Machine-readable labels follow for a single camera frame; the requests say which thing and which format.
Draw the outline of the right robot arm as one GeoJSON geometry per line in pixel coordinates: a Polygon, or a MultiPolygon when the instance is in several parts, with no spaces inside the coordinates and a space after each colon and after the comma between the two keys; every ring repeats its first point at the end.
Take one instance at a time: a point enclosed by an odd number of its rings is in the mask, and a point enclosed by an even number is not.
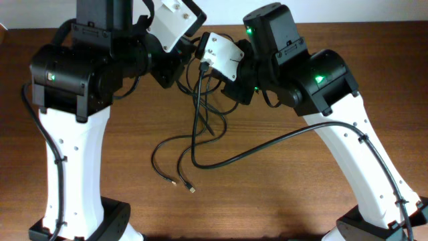
{"type": "Polygon", "coordinates": [[[393,165],[343,58],[332,50],[310,54],[281,3],[252,11],[243,23],[247,39],[233,45],[225,95],[247,105],[259,90],[274,92],[324,141],[357,200],[324,239],[412,240],[413,228],[427,223],[427,198],[393,165]]]}

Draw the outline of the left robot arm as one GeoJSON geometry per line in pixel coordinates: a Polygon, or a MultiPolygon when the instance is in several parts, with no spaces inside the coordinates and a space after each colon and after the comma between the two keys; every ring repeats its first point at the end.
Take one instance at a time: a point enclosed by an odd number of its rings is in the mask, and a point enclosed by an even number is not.
{"type": "Polygon", "coordinates": [[[131,1],[79,1],[76,16],[31,60],[21,97],[47,145],[47,207],[30,240],[142,240],[130,205],[100,194],[102,143],[125,78],[177,81],[206,20],[193,1],[147,1],[133,22],[131,1]]]}

